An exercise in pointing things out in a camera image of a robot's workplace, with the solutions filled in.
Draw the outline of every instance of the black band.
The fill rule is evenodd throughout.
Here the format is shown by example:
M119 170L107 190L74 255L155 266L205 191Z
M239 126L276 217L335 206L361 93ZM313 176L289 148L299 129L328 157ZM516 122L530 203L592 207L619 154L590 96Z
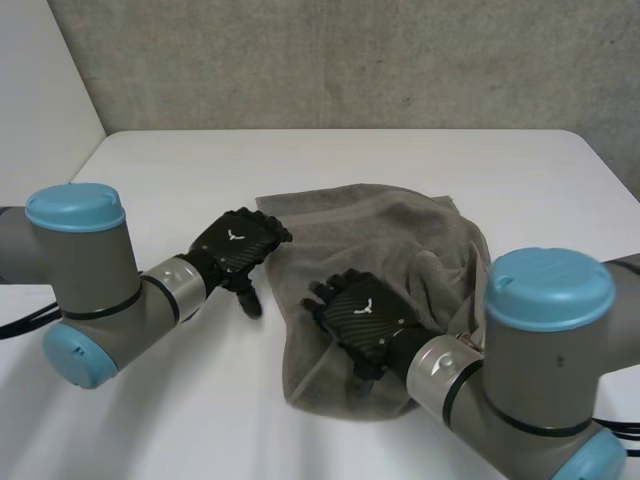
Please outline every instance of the black band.
M140 278L158 287L158 290L162 292L162 294L169 302L169 305L171 305L171 311L173 312L173 321L175 323L178 323L178 320L180 320L180 308L178 307L178 302L176 302L173 294L169 291L165 284L157 278L150 277L149 275L141 275Z
M118 305L114 305L113 307L101 308L99 310L94 310L93 312L85 313L68 312L62 309L60 309L60 312L62 313L63 317L68 318L69 320L96 320L98 318L109 317L111 315L115 315L116 313L120 313L123 310L126 310L131 305L136 303L141 296L142 283L140 283L140 287L138 288L138 291L136 293L127 298L124 302L119 303Z
M536 425L530 425L525 422L521 422L520 420L516 420L510 415L507 415L502 410L498 409L491 400L489 396L485 392L485 399L489 408L493 412L493 414L500 418L503 422L508 425L511 425L513 428L520 430L525 433L529 433L531 435L536 435L538 437L553 437L553 438L562 438L562 437L573 437L584 430L586 430L589 425L591 425L591 418L587 418L584 422L579 423L573 427L566 428L554 428L554 427L538 427Z
M605 262L605 265L617 265L618 267L625 268L630 272L635 273L636 275L640 275L640 267L636 267L634 264L625 262L623 260L610 260Z
M451 385L451 388L447 392L447 396L444 399L444 405L442 405L442 420L448 428L451 428L451 410L453 410L453 402L455 401L458 392L462 388L462 385L469 380L469 377L482 368L482 365L482 360L476 360L475 362L467 365L465 369L460 372L458 378L454 380L453 385Z

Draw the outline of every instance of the towel fold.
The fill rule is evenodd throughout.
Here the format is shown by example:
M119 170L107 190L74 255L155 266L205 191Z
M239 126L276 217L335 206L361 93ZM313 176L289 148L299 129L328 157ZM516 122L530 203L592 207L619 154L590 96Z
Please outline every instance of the towel fold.
M266 262L287 325L283 388L289 404L333 417L381 420L407 411L406 387L391 372L371 394L348 386L352 365L300 300L312 281L349 268L387 282L418 312L425 327L473 332L482 315L489 252L479 228L449 197L429 198L386 185L350 185L256 199L291 231Z

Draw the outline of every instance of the white table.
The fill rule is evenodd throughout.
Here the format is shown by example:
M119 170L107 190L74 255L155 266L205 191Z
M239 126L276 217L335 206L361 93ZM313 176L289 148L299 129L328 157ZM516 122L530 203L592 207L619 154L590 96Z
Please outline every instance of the white table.
M267 194L372 182L451 195L492 255L539 245L601 260L640 250L640 206L579 137L563 131L130 132L76 178L117 188L142 269L185 250L222 212ZM0 478L38 480L498 479L422 410L351 423L284 402L285 327L265 280L259 322L214 293L183 325L96 391L46 365L42 332L0 348ZM46 303L2 287L0 321ZM639 420L640 370L607 376L598 414ZM627 478L638 478L630 460Z

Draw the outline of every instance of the blue cap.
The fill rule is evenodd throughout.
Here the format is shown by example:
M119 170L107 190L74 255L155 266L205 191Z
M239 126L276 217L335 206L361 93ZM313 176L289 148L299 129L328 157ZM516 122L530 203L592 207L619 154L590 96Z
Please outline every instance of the blue cap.
M84 333L58 323L43 339L44 353L67 381L82 388L97 388L118 374L111 357Z
M525 248L498 258L489 275L489 319L530 332L588 325L613 305L615 286L597 260L561 248Z
M613 434L600 430L551 480L618 480L622 478L627 451Z
M47 230L102 232L125 219L118 192L99 183L69 183L34 193L27 201L31 223Z

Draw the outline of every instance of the concrete wall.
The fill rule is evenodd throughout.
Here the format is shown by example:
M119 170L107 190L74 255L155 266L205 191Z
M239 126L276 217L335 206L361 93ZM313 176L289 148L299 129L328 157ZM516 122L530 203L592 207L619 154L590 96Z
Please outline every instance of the concrete wall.
M108 132L562 128L640 195L637 0L49 0Z

